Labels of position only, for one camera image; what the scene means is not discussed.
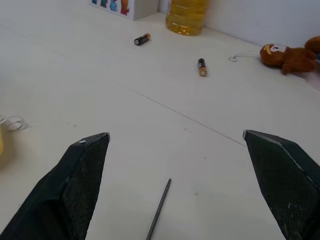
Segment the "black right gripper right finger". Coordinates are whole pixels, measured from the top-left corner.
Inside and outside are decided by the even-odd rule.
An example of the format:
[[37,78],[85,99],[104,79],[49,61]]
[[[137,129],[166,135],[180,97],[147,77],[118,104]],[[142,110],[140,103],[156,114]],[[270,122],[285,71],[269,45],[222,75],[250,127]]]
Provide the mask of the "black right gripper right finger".
[[320,166],[295,142],[245,130],[258,185],[287,240],[320,238]]

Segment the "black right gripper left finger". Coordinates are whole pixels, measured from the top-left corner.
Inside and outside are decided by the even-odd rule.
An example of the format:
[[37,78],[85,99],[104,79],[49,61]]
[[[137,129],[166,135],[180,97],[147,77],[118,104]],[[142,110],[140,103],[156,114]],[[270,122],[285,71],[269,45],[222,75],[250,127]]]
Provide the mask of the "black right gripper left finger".
[[68,147],[0,234],[2,240],[84,240],[96,207],[110,134]]

